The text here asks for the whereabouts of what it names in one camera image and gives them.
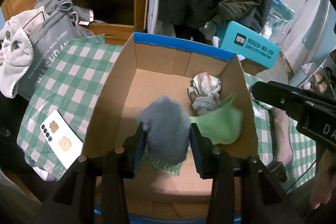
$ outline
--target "green checkered fabric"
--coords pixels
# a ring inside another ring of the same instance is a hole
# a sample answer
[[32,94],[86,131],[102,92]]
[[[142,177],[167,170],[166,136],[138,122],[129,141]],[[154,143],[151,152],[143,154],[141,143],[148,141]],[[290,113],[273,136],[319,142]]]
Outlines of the green checkered fabric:
[[[257,77],[244,73],[246,86],[249,88],[257,81],[262,81]],[[258,135],[258,154],[262,162],[267,166],[273,160],[273,153],[276,150],[276,143],[273,129],[273,117],[270,110],[267,110],[256,101],[252,100],[252,105],[261,114],[255,117],[255,126]],[[287,190],[314,162],[316,159],[316,143],[314,140],[299,133],[296,130],[297,121],[290,120],[289,133],[293,149],[293,162],[286,167],[288,180],[280,183]],[[315,174],[314,166],[291,188],[300,186],[311,179]]]
[[69,41],[46,71],[22,120],[17,144],[26,162],[56,178],[66,171],[40,131],[41,123],[58,110],[84,141],[102,87],[123,46]]

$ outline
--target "blue box rim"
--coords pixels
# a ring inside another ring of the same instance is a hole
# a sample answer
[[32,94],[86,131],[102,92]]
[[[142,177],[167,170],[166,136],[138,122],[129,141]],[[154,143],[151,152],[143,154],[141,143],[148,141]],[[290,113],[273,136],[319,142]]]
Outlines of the blue box rim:
[[139,43],[178,48],[181,50],[197,52],[200,54],[217,57],[226,61],[230,61],[235,54],[234,52],[230,52],[222,48],[216,48],[214,46],[181,38],[166,37],[164,35],[140,32],[134,32],[133,36],[134,40]]

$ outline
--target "open cardboard box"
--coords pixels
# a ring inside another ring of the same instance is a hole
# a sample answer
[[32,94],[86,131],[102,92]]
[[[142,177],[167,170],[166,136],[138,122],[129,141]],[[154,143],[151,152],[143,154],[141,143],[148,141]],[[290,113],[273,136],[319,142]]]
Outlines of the open cardboard box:
[[[161,95],[177,100],[190,115],[187,88],[202,72],[221,79],[221,99],[236,93],[233,105],[243,114],[239,139],[219,145],[230,155],[257,155],[254,114],[243,70],[237,56],[220,48],[191,41],[134,33],[117,58],[95,106],[83,145],[83,154],[102,156],[122,146],[135,134],[137,117]],[[125,179],[128,210],[155,217],[205,217],[212,180],[197,174],[189,151],[179,176],[171,176],[144,163],[133,179]],[[236,180],[236,209],[240,209],[239,180]]]

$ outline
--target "shoe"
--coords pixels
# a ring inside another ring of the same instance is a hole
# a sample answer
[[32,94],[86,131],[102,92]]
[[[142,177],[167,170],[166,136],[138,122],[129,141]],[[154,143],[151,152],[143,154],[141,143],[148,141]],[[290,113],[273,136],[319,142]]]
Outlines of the shoe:
[[325,91],[327,90],[327,87],[328,87],[328,85],[327,85],[326,82],[322,82],[321,84],[317,85],[317,88],[318,88],[319,92],[322,93],[322,94],[325,93]]
[[325,67],[324,71],[325,71],[325,74],[328,78],[330,78],[333,75],[333,71],[331,70],[330,67]]
[[281,182],[287,181],[286,169],[282,161],[272,161],[268,166],[269,172],[275,176],[275,178]]
[[316,73],[313,75],[314,81],[316,84],[320,84],[323,80],[323,74],[322,73]]
[[336,87],[336,77],[334,75],[332,75],[330,77],[330,84],[331,84],[331,87],[333,88],[333,90],[335,89]]

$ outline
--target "plastic bag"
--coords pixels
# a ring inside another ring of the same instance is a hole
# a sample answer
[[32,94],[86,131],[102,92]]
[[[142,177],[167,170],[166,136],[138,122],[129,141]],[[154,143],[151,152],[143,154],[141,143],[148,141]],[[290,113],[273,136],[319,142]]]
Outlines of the plastic bag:
[[207,114],[219,108],[221,100],[218,91],[220,89],[221,80],[206,72],[197,74],[193,78],[193,86],[188,88],[188,95],[197,115]]
[[279,42],[286,25],[294,18],[294,11],[281,0],[273,0],[261,35],[273,43]]

